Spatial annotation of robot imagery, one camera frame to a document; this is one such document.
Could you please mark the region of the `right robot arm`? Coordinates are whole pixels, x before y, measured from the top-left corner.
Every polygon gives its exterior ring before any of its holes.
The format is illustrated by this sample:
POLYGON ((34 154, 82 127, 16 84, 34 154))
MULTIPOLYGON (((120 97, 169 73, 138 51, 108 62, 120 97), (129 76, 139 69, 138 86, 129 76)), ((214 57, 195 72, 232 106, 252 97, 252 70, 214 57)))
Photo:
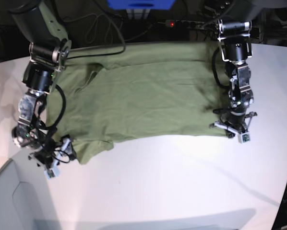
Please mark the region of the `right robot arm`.
POLYGON ((32 150, 28 158, 43 167, 45 176, 51 179, 59 175, 58 165, 63 157, 67 163, 75 159, 69 135, 59 141, 53 139, 67 103, 57 81, 65 69, 72 42, 42 0, 25 1, 10 13, 30 43, 30 59, 22 80, 28 90, 18 104, 19 118, 12 139, 18 147, 32 150), (54 90, 61 96, 61 111, 54 123, 46 126, 41 114, 47 106, 47 96, 54 90))

